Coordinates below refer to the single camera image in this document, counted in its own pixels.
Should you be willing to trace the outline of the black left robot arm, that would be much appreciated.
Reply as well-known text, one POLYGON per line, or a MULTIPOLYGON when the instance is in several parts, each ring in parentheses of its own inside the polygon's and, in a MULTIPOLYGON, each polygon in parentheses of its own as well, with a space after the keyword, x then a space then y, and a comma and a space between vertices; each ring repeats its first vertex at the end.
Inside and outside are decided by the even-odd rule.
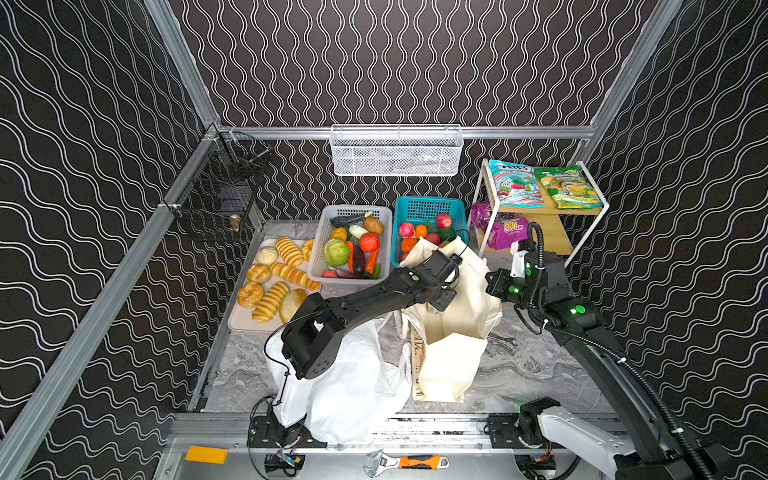
POLYGON ((462 258, 435 250, 415 266, 395 268, 384 280, 345 296, 325 298, 311 294, 293 318, 269 338, 266 346, 280 352, 265 357, 283 367, 282 385, 267 408, 269 424, 297 430, 307 416, 307 384, 329 370, 344 337, 362 324, 417 304, 439 312, 456 297, 462 258))

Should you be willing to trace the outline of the purple snack bag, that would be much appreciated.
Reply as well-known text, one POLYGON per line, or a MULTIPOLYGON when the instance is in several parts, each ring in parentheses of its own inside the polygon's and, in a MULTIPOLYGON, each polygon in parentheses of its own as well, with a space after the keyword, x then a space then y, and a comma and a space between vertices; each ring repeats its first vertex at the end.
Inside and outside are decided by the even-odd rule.
POLYGON ((487 237, 486 247, 495 250, 509 249, 513 243, 528 238, 529 220, 519 214, 498 212, 494 221, 490 222, 492 209, 488 201, 473 204, 470 209, 470 221, 484 235, 479 236, 479 242, 487 237))

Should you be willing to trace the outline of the white plastic grocery bag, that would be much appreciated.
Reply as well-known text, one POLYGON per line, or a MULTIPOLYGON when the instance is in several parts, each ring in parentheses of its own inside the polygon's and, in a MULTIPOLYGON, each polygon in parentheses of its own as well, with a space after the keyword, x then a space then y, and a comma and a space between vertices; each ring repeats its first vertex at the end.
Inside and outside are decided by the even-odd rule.
POLYGON ((380 423, 411 396, 410 346, 397 346, 396 364, 381 353, 379 331, 393 317, 375 318, 348 333, 335 361, 319 377, 298 379, 282 354, 278 335, 266 342, 269 371, 277 385, 272 411, 282 427, 303 425, 328 444, 368 442, 380 423))

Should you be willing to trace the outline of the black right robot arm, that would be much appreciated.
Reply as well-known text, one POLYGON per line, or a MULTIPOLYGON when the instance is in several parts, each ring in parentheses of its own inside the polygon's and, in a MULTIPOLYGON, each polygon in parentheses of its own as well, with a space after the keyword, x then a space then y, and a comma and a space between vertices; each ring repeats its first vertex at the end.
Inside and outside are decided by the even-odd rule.
POLYGON ((615 435, 544 397, 520 407, 521 443, 560 445, 609 479, 719 479, 729 456, 718 443, 698 445, 639 369, 621 352, 601 312, 573 293, 563 260, 536 245, 522 272, 485 275, 489 295, 510 304, 534 334, 550 334, 575 358, 618 415, 615 435))

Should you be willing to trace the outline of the cream canvas tote bag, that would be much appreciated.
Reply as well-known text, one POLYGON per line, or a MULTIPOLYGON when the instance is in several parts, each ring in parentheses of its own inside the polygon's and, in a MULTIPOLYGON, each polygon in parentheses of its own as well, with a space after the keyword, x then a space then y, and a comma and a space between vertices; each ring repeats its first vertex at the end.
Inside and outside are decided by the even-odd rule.
POLYGON ((416 401, 462 402, 475 379, 487 337, 502 318, 501 301, 486 293, 487 261, 456 238, 443 247, 421 239, 401 262, 414 267, 439 251, 457 254, 456 297, 443 312, 417 304, 394 313, 400 337, 410 341, 416 401))

